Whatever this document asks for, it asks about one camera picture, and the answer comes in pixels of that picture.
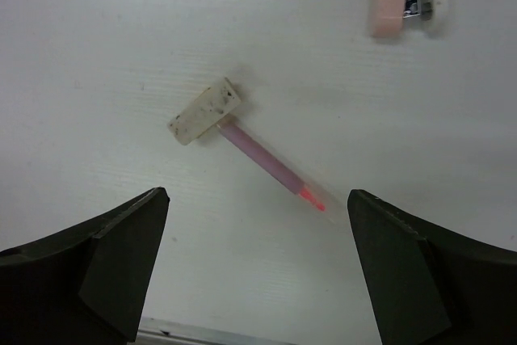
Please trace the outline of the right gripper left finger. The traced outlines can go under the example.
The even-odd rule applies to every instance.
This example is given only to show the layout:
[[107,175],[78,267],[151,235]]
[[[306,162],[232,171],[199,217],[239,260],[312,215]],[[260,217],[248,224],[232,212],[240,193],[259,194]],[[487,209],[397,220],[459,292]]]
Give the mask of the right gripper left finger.
[[97,217],[2,251],[1,342],[134,342],[169,203],[165,188],[152,188]]

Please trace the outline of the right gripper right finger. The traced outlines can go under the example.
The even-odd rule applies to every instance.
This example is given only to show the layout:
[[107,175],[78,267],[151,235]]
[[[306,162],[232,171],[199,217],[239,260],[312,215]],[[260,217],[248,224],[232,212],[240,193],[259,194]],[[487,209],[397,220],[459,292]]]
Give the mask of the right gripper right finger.
[[347,210],[383,344],[514,344],[516,253],[360,189]]

